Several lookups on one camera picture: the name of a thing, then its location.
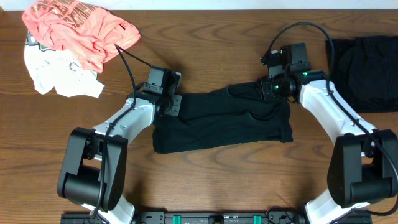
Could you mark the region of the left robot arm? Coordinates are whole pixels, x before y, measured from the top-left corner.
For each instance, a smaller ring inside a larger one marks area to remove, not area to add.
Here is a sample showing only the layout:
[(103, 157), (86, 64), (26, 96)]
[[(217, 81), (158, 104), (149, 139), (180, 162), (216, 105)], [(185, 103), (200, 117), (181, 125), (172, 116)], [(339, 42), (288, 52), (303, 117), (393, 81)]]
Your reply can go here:
[(176, 93), (181, 73), (151, 66), (148, 80), (135, 87), (123, 107), (103, 123), (75, 128), (69, 137), (57, 193), (89, 213), (69, 213), (61, 223), (139, 223), (123, 195), (127, 148), (137, 135), (163, 115), (178, 116)]

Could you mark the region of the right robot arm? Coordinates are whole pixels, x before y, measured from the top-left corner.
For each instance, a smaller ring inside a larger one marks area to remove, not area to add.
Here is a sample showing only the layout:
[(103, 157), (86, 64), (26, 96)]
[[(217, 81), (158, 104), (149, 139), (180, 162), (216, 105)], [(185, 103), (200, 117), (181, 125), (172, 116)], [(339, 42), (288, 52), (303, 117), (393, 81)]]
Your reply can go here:
[(339, 95), (322, 70), (313, 70), (304, 43), (268, 50), (263, 99), (293, 98), (317, 119), (334, 150), (327, 189), (307, 202), (296, 223), (371, 223), (365, 208), (397, 197), (397, 136), (365, 121)]

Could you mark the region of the black t-shirt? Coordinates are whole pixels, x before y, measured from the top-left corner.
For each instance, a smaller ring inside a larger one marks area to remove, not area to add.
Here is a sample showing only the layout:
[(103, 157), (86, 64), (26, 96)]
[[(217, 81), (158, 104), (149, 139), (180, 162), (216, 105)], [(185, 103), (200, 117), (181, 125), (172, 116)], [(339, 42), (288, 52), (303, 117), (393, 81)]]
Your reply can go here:
[(289, 104), (280, 98), (263, 99), (258, 82), (186, 93), (178, 116), (155, 119), (153, 148), (168, 154), (258, 141), (292, 142), (289, 119)]

